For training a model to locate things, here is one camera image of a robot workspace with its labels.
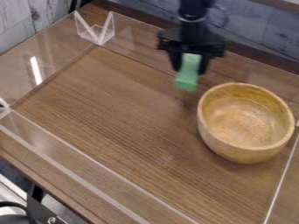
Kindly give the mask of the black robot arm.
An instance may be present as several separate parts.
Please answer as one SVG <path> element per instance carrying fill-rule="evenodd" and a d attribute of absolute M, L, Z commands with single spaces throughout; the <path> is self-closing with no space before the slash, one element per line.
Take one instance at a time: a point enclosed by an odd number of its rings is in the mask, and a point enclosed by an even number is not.
<path fill-rule="evenodd" d="M 157 32 L 156 48 L 167 52 L 175 71 L 183 68 L 187 53 L 200 56 L 195 64 L 197 75 L 207 73 L 212 59 L 224 57 L 225 39 L 207 25 L 208 9 L 215 3 L 216 0 L 180 0 L 179 25 Z"/>

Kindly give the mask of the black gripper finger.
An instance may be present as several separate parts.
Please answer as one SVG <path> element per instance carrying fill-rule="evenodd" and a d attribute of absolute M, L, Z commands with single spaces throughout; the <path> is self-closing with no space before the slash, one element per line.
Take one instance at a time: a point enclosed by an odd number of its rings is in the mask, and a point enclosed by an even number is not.
<path fill-rule="evenodd" d="M 208 55 L 203 55 L 200 59 L 199 65 L 199 75 L 204 75 L 209 66 L 211 57 Z"/>
<path fill-rule="evenodd" d="M 172 69 L 175 72 L 180 70 L 183 63 L 183 53 L 175 50 L 168 51 L 169 61 L 172 63 Z"/>

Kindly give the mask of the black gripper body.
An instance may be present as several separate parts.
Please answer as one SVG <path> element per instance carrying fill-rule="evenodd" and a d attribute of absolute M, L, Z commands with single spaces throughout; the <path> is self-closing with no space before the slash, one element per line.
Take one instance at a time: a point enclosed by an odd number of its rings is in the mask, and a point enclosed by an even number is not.
<path fill-rule="evenodd" d="M 179 17 L 175 27 L 157 32 L 157 49 L 168 53 L 216 58 L 224 56 L 225 45 L 225 39 L 208 28 L 205 17 L 195 20 Z"/>

